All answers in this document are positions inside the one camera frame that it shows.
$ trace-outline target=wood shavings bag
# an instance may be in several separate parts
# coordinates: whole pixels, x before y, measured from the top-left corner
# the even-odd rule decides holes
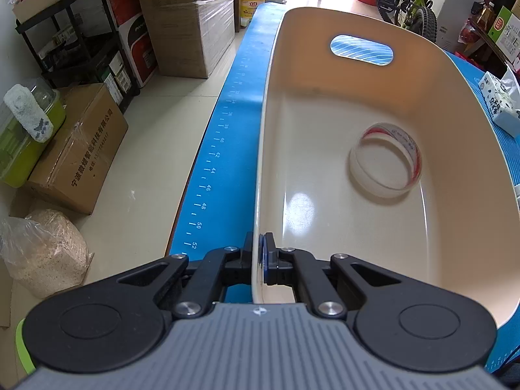
[[[5,218],[0,238],[9,274],[39,298],[81,284],[92,260],[83,236],[54,209]]]

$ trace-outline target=red box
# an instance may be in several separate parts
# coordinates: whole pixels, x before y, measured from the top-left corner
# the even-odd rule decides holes
[[[139,0],[109,0],[119,36],[139,87],[144,87],[157,68],[150,35]]]

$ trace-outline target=tissue pack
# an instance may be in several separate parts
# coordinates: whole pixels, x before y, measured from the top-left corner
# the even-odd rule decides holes
[[[520,107],[500,79],[486,72],[478,83],[493,122],[513,138],[520,135]]]

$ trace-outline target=cream plastic basin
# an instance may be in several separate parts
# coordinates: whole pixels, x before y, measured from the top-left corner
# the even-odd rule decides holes
[[[386,66],[338,57],[351,35],[393,51]],[[420,183],[395,200],[366,194],[348,154],[377,122],[400,126],[423,155]],[[289,10],[271,56],[258,152],[255,238],[317,259],[347,253],[484,305],[497,325],[520,296],[520,216],[503,153],[457,67],[426,39],[379,20]],[[258,245],[253,247],[258,258]],[[263,284],[256,303],[294,301]]]

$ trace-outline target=blue table mat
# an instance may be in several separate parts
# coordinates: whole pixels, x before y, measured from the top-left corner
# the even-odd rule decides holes
[[[278,26],[287,8],[275,3],[258,7],[222,92],[215,105],[186,188],[170,254],[185,253],[202,259],[207,251],[227,245],[242,246],[253,230],[259,127],[267,69]],[[335,54],[388,64],[388,47],[342,36],[331,49]],[[520,183],[520,147],[491,121],[478,81],[484,72],[447,53],[472,88],[486,113],[504,153],[514,185]],[[233,286],[227,301],[251,302],[249,286]],[[520,344],[520,310],[498,330],[486,364],[500,367]]]

